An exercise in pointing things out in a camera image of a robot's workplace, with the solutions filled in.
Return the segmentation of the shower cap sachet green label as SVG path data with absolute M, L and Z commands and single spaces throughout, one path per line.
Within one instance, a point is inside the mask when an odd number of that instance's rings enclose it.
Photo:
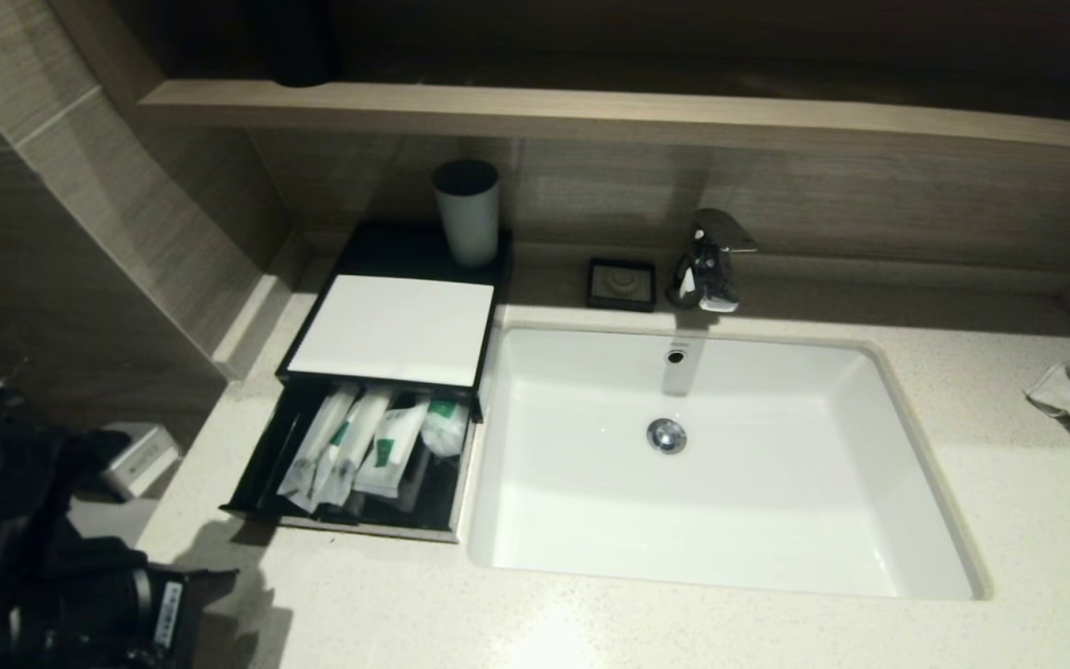
M 457 457 L 463 452 L 470 425 L 470 407 L 455 399 L 434 398 L 421 424 L 421 440 L 437 457 Z

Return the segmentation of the white rectangular pad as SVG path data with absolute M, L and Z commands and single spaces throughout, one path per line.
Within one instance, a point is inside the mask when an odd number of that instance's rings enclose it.
M 339 274 L 282 369 L 470 387 L 493 306 L 488 284 Z

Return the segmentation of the light wooden wall shelf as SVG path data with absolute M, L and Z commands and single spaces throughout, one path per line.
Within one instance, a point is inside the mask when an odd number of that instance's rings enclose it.
M 729 145 L 752 133 L 831 132 L 1070 150 L 1069 120 L 813 100 L 719 98 L 488 87 L 167 80 L 137 102 L 149 118 L 240 127 L 432 135 L 612 138 Z

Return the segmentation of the wide frosted packet green label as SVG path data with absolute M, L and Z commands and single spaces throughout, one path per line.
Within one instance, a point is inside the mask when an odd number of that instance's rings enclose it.
M 416 395 L 411 405 L 389 408 L 374 428 L 371 448 L 354 478 L 353 491 L 379 498 L 399 496 L 411 452 L 419 439 L 421 427 L 432 397 Z

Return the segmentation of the black amenity box with drawer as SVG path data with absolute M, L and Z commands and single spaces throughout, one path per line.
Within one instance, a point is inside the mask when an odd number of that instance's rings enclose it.
M 300 340 L 303 326 L 309 322 L 316 300 L 328 288 L 332 280 L 339 274 L 377 276 L 377 278 L 409 278 L 434 282 L 467 282 L 488 284 L 494 287 L 494 306 L 489 319 L 487 339 L 482 350 L 478 376 L 475 384 L 470 387 L 446 387 L 415 382 L 379 380 L 379 378 L 360 378 L 328 375 L 289 375 L 284 372 L 285 360 L 293 351 L 294 344 Z M 316 294 L 305 321 L 294 340 L 286 350 L 277 369 L 276 376 L 281 383 L 294 380 L 333 381 L 335 384 L 388 385 L 410 391 L 430 390 L 437 394 L 449 395 L 470 402 L 470 415 L 473 422 L 480 423 L 487 414 L 489 354 L 491 354 L 494 329 L 496 329 L 498 310 L 508 297 L 508 288 L 513 275 L 511 235 L 503 232 L 500 235 L 496 256 L 487 267 L 460 267 L 450 255 L 449 242 L 445 233 L 437 226 L 421 226 L 412 224 L 364 223 L 348 238 L 343 250 L 334 262 L 330 275 Z

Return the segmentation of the white rectangular sink basin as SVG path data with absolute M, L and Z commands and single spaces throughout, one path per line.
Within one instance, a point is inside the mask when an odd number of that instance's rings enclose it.
M 677 454 L 646 428 L 672 419 Z M 515 326 L 468 554 L 501 569 L 980 600 L 984 577 L 871 348 Z

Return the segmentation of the black bottle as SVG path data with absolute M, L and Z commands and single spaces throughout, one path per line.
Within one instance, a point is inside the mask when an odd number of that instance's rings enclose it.
M 284 87 L 339 80 L 343 62 L 331 0 L 239 0 L 268 76 Z

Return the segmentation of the grey cup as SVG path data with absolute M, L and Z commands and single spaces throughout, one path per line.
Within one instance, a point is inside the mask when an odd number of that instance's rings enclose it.
M 500 238 L 500 173 L 488 162 L 450 161 L 433 171 L 437 209 L 455 262 L 467 268 L 493 261 Z

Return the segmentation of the black square soap dish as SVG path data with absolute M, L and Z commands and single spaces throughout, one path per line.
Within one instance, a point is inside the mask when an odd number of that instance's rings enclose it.
M 657 309 L 657 268 L 594 257 L 588 262 L 587 308 L 649 313 Z

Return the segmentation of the chrome sink drain stopper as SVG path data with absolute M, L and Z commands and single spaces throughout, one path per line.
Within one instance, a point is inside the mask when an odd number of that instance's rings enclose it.
M 649 448 L 663 454 L 677 454 L 687 445 L 687 432 L 683 425 L 672 419 L 655 419 L 646 428 Z

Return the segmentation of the chrome faucet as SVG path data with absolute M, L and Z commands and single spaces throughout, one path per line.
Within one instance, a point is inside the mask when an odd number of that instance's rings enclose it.
M 723 209 L 697 209 L 691 221 L 692 238 L 672 271 L 664 295 L 682 310 L 734 313 L 740 295 L 732 256 L 756 253 L 759 243 Z

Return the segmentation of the black sliding drawer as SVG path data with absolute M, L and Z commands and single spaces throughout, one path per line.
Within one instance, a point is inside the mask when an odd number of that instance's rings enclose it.
M 333 381 L 286 382 L 221 511 L 242 520 L 281 528 L 457 543 L 463 499 L 462 454 L 441 458 L 417 443 L 395 499 L 352 492 L 343 505 L 319 505 L 308 512 L 279 492 L 323 400 L 336 389 Z

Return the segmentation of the slim long packet green label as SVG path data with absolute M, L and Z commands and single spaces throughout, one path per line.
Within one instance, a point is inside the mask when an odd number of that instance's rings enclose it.
M 314 508 L 319 505 L 343 505 L 370 448 L 374 429 L 395 394 L 393 387 L 369 387 L 349 408 L 316 466 L 309 495 Z

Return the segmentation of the small packet green label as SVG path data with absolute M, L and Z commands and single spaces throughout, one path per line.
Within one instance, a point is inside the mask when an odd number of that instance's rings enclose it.
M 281 478 L 279 495 L 306 513 L 318 507 L 316 487 L 321 461 L 346 414 L 360 395 L 357 384 L 341 384 L 324 398 Z

